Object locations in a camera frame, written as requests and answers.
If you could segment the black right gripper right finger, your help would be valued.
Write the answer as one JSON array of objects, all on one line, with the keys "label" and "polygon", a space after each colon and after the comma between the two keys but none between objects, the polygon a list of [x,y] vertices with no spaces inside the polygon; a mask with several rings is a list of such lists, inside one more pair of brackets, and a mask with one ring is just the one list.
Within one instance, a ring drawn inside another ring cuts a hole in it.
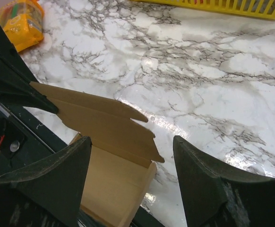
[{"label": "black right gripper right finger", "polygon": [[173,138],[189,227],[275,227],[275,178],[231,166]]}]

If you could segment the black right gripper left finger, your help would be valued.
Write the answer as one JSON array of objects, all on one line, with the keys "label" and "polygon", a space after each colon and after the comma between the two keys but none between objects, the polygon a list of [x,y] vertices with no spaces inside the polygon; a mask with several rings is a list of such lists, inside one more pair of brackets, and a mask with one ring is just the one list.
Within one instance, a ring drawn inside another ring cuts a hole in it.
[{"label": "black right gripper left finger", "polygon": [[0,176],[0,227],[76,227],[92,142]]}]

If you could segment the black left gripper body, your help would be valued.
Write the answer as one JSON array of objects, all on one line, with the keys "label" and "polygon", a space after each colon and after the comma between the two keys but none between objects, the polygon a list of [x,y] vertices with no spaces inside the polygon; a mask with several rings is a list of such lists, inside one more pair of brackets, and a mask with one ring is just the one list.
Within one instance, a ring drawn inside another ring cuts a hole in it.
[{"label": "black left gripper body", "polygon": [[30,83],[38,80],[0,26],[0,103],[34,107],[56,114],[58,108]]}]

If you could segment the brown cardboard box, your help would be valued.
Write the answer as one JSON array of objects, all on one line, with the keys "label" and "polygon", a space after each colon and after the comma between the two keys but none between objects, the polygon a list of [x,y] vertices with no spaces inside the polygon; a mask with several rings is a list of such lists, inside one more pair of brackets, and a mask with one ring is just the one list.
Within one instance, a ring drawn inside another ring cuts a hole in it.
[{"label": "brown cardboard box", "polygon": [[164,162],[148,119],[120,101],[33,82],[55,104],[58,117],[92,142],[81,209],[108,227],[127,227]]}]

